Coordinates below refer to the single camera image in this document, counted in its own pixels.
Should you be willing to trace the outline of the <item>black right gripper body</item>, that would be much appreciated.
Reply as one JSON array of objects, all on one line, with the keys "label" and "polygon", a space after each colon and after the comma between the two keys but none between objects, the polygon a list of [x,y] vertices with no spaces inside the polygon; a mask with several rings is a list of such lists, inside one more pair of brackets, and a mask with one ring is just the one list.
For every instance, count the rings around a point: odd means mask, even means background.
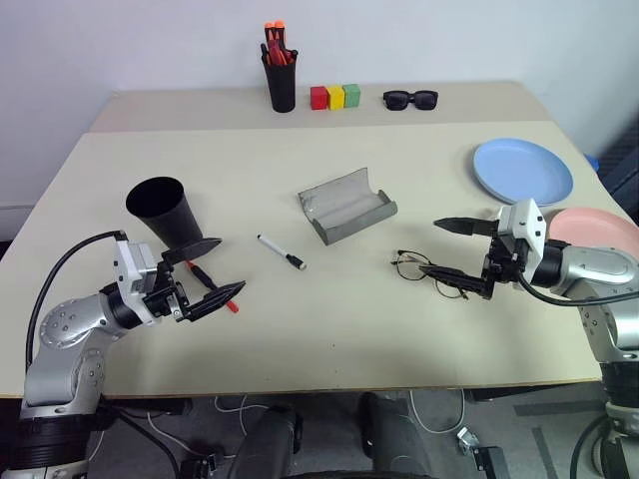
[{"label": "black right gripper body", "polygon": [[484,286],[493,286],[496,282],[518,283],[518,275],[525,271],[528,253],[529,246],[525,239],[493,237],[481,272]]}]

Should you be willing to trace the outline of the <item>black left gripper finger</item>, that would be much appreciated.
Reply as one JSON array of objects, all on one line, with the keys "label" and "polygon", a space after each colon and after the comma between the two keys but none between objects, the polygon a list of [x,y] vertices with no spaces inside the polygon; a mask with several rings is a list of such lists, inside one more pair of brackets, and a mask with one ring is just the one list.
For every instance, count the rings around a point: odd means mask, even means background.
[{"label": "black left gripper finger", "polygon": [[189,305],[186,312],[186,320],[197,321],[220,308],[226,306],[244,287],[246,283],[237,281],[220,286],[208,294],[195,304]]},{"label": "black left gripper finger", "polygon": [[215,247],[222,243],[222,239],[202,238],[194,240],[180,247],[166,250],[162,253],[162,259],[166,264],[178,264],[181,262],[192,261],[200,256],[211,252]]}]

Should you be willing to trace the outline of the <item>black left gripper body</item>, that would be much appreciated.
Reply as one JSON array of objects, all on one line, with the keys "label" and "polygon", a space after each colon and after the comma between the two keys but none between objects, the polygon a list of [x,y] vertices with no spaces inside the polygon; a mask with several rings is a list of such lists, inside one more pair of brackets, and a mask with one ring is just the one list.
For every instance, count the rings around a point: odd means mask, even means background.
[{"label": "black left gripper body", "polygon": [[143,295],[143,303],[154,318],[172,317],[176,322],[190,320],[190,302],[179,281],[173,278],[174,267],[164,260],[157,264],[151,289]]}]

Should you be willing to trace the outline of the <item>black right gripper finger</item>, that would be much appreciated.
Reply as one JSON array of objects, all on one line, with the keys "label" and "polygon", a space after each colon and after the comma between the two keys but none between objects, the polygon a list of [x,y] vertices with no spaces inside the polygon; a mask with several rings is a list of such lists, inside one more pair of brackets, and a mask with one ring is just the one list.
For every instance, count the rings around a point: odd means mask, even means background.
[{"label": "black right gripper finger", "polygon": [[499,220],[489,221],[468,217],[451,217],[435,220],[433,224],[448,232],[465,236],[496,236]]},{"label": "black right gripper finger", "polygon": [[440,265],[421,265],[419,269],[427,276],[455,289],[473,292],[484,299],[492,299],[494,281],[471,276],[462,270]]}]

